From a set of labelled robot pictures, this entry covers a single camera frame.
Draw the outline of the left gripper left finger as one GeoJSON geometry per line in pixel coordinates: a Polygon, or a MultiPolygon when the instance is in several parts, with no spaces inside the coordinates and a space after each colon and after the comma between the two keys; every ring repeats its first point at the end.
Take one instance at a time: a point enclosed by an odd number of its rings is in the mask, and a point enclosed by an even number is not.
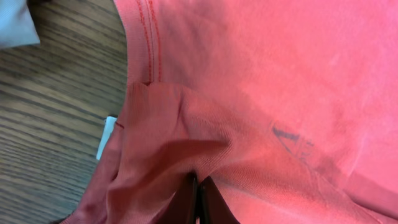
{"type": "Polygon", "coordinates": [[[196,174],[188,173],[156,224],[195,224],[197,188],[196,174]]]}

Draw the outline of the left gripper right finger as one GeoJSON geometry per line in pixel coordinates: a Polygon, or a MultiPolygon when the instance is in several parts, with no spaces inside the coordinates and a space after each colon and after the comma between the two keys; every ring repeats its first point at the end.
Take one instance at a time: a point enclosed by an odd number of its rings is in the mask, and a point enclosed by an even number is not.
{"type": "Polygon", "coordinates": [[[211,177],[198,187],[198,219],[200,224],[239,224],[211,177]]]}

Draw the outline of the red t-shirt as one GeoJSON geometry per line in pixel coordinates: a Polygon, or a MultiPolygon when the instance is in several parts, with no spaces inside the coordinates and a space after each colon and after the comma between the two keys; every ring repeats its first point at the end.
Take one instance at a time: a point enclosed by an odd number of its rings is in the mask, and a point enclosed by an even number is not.
{"type": "Polygon", "coordinates": [[[123,108],[67,223],[154,223],[211,177],[241,223],[397,222],[397,2],[115,2],[123,108]]]}

